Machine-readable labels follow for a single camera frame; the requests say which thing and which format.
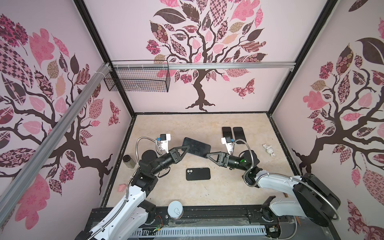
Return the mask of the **black smartphone with silver frame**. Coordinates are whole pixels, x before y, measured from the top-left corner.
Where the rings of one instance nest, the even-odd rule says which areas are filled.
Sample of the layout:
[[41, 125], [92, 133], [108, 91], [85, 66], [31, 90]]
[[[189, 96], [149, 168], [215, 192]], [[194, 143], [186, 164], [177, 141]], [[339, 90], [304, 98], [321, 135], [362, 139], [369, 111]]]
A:
[[234, 142], [231, 127], [222, 127], [222, 134], [225, 144]]

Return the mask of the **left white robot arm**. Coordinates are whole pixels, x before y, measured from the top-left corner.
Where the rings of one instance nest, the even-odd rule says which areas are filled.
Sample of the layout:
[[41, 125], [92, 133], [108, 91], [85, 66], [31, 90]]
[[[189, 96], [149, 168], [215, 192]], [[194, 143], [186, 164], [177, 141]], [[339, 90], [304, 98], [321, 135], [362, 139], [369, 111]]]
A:
[[159, 156], [153, 150], [142, 154], [139, 167], [118, 204], [89, 232], [82, 231], [77, 240], [127, 240], [148, 219], [154, 219], [156, 206], [146, 200], [155, 188], [162, 170], [179, 163], [189, 146], [175, 147]]

